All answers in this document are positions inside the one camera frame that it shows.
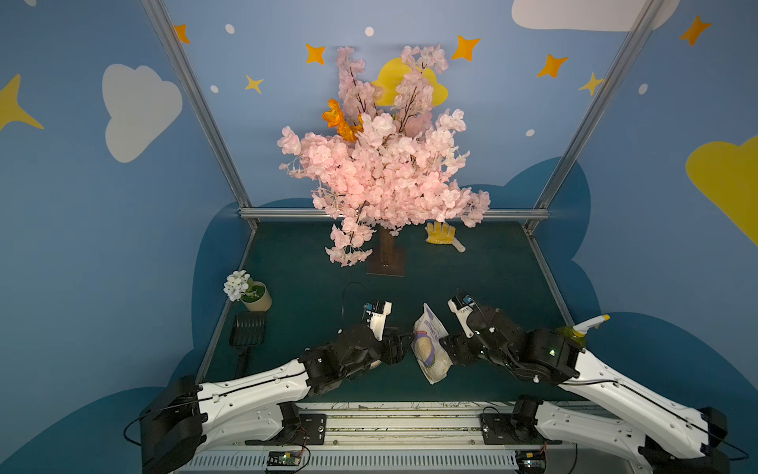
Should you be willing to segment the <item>white purple oats bag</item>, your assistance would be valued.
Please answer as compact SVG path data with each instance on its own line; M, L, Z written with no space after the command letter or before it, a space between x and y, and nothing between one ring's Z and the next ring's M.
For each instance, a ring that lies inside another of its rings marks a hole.
M442 381L452 367L452 360L440 340L448 336L444 325L427 303L414 323L412 349L426 380L434 385Z

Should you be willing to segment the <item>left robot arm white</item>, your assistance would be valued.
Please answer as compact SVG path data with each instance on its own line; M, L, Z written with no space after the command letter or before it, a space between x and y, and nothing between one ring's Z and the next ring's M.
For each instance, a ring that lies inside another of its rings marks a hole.
M298 402L333 391L373 367L400 363L413 339L396 328L377 337L368 325L358 324L270 371L217 383L181 377L139 415L141 470L171 473L217 446L290 444L301 429Z

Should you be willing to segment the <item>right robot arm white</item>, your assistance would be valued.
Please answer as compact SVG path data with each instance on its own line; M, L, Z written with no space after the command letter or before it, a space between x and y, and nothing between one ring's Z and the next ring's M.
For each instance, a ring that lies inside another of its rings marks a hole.
M517 440L571 442L625 459L649 473L728 473L719 450L728 419L706 407L678 404L612 369L586 349L582 339L607 321L602 315L561 330L525 331L501 310L470 296L448 302L462 331L440 344L454 365L486 361L515 378L549 384L607 411L600 417L523 395L505 421Z

